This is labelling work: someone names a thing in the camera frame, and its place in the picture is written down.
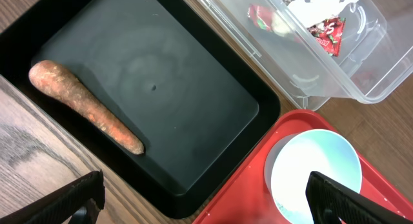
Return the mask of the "white tissue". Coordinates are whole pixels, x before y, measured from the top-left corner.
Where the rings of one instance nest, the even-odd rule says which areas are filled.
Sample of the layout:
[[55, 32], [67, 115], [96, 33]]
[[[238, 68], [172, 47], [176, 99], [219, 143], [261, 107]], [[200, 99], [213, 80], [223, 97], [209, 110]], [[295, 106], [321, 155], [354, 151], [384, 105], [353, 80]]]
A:
[[358, 0], [293, 0], [287, 7], [305, 28], [310, 28], [326, 19], [335, 18], [349, 4], [357, 2]]

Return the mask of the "red snack wrapper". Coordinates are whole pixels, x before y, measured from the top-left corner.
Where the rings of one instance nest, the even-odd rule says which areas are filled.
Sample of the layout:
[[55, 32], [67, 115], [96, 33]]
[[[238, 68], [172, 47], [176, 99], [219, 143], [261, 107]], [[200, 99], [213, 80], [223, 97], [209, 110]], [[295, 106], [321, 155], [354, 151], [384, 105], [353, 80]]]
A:
[[[247, 16], [259, 29], [276, 34], [280, 37], [297, 40], [297, 37], [294, 36], [290, 27], [284, 20], [282, 20], [282, 18], [280, 18], [276, 11], [261, 5], [251, 4], [248, 8]], [[338, 57], [341, 49], [345, 22], [345, 18], [335, 17], [313, 25], [307, 28], [307, 30], [330, 56]]]

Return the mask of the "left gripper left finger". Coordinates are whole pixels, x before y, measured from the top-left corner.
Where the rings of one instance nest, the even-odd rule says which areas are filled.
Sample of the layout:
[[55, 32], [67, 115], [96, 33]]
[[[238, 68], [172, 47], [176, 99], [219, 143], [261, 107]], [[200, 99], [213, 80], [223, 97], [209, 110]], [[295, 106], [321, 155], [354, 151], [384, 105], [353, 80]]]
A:
[[3, 218], [4, 224], [95, 224], [105, 206], [103, 172], [92, 171]]

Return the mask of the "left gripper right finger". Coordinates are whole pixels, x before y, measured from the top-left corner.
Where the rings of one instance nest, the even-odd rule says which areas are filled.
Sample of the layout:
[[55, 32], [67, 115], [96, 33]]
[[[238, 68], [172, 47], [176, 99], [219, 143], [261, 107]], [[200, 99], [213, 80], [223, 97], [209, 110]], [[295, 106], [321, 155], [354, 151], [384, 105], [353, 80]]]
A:
[[310, 173], [305, 194], [315, 224], [412, 224], [317, 171]]

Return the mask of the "orange carrot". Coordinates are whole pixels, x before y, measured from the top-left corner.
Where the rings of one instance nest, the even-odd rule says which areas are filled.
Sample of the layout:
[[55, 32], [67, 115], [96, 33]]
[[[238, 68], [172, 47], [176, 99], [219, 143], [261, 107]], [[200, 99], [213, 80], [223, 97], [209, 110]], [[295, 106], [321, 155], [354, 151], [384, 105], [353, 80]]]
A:
[[29, 70], [28, 77], [40, 92], [70, 107], [124, 149], [136, 155], [145, 152], [142, 141], [63, 65], [40, 61]]

